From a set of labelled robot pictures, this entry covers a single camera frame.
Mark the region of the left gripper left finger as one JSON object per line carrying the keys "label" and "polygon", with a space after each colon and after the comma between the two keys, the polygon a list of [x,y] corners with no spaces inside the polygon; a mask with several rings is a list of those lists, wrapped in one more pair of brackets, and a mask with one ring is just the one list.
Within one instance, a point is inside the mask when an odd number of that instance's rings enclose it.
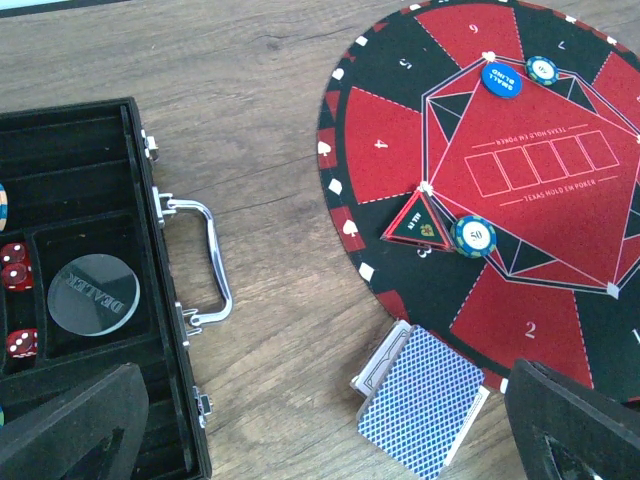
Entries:
{"label": "left gripper left finger", "polygon": [[149,399],[127,363],[57,396],[1,428],[3,479],[129,479]]}

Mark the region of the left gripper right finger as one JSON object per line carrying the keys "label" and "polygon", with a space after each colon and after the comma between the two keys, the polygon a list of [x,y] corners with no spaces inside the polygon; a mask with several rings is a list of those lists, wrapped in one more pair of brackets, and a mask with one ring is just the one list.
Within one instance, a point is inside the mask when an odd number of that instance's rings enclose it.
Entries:
{"label": "left gripper right finger", "polygon": [[529,479],[637,479],[639,400],[620,403],[519,359],[505,407]]}

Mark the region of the green blue 50 chip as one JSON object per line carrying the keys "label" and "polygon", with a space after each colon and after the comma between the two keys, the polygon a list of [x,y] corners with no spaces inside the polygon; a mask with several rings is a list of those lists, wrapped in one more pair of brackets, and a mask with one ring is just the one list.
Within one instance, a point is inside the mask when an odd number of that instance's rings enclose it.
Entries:
{"label": "green blue 50 chip", "polygon": [[494,227],[477,215],[457,219],[450,227],[450,236],[455,250],[468,258],[486,257],[497,247]]}

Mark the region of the triangular all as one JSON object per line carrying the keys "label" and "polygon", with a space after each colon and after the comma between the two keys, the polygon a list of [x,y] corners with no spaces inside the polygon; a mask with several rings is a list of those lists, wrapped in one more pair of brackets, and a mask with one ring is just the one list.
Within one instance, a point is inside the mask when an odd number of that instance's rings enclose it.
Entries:
{"label": "triangular all", "polygon": [[429,195],[416,190],[382,233],[381,240],[422,250],[450,252],[453,240]]}

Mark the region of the blue small blind button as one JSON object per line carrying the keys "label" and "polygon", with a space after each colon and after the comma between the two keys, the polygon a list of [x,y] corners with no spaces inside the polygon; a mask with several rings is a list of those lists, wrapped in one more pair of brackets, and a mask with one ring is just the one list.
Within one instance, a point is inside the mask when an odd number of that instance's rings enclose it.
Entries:
{"label": "blue small blind button", "polygon": [[522,78],[511,66],[500,62],[487,63],[481,72],[485,88],[495,96],[512,99],[522,91]]}

